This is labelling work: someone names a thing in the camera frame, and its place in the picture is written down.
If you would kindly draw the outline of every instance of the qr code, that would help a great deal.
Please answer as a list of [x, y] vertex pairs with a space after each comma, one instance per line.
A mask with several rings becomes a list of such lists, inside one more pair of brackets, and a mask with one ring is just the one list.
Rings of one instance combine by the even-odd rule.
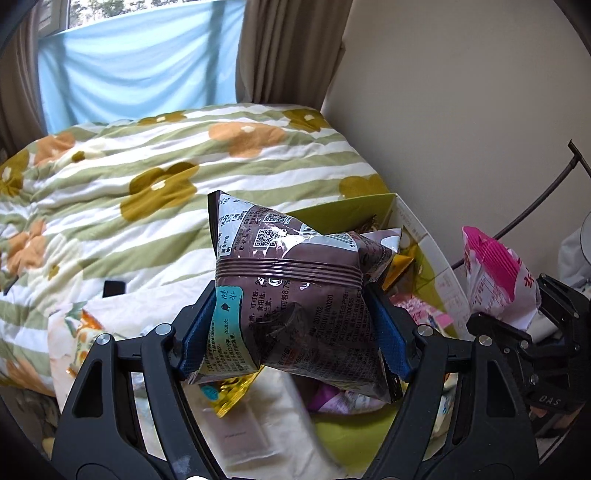
[[277, 239], [281, 236], [285, 236], [285, 230], [272, 229], [272, 228], [261, 228], [256, 233], [255, 247], [276, 247]]
[[290, 223], [290, 220], [292, 218], [293, 217], [291, 217], [289, 215], [282, 215], [280, 213], [267, 213], [262, 221], [263, 222], [284, 223], [287, 225], [288, 223]]

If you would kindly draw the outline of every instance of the window frame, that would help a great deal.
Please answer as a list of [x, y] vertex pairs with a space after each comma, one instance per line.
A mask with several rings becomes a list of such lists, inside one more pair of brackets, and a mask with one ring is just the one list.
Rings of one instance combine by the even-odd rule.
[[39, 30], [39, 37], [46, 37], [67, 30], [69, 12], [70, 0], [51, 0], [50, 22]]

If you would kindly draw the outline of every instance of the blue gripper pad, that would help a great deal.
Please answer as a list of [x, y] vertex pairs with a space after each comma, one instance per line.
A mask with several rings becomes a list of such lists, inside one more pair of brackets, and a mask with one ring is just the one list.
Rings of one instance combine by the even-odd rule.
[[[196, 372], [201, 367], [201, 362], [207, 351], [207, 335], [209, 326], [212, 323], [213, 311], [216, 306], [216, 291], [213, 289], [205, 304], [198, 312], [188, 312], [194, 316], [195, 320], [189, 329], [189, 332], [183, 341], [183, 359], [178, 365], [178, 370], [187, 378], [191, 373]], [[184, 309], [193, 309], [195, 305], [185, 307]]]
[[[397, 374], [402, 380], [407, 382], [410, 380], [413, 369], [407, 359], [407, 344], [392, 318], [392, 315], [398, 313], [399, 307], [393, 306], [386, 295], [376, 295], [369, 288], [365, 288], [364, 290], [363, 299], [374, 322], [378, 345], [382, 351], [384, 360], [386, 360], [386, 364], [392, 373]], [[400, 313], [408, 315], [408, 312], [405, 310]], [[408, 316], [408, 319], [402, 317], [401, 320], [409, 320], [412, 322], [411, 328], [414, 328], [414, 322], [410, 316]]]

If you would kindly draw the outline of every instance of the brown curtain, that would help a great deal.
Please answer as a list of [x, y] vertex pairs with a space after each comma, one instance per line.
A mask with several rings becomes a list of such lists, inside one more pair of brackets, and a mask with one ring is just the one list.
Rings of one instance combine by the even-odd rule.
[[0, 58], [0, 147], [9, 156], [47, 135], [37, 72], [40, 15], [41, 2], [24, 18]]
[[320, 109], [343, 53], [352, 0], [248, 0], [238, 49], [238, 102]]

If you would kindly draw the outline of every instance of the blue curtain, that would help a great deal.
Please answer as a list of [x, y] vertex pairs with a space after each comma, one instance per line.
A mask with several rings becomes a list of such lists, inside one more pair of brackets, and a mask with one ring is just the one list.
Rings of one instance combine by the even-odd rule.
[[40, 40], [47, 129], [235, 103], [245, 0], [143, 10]]

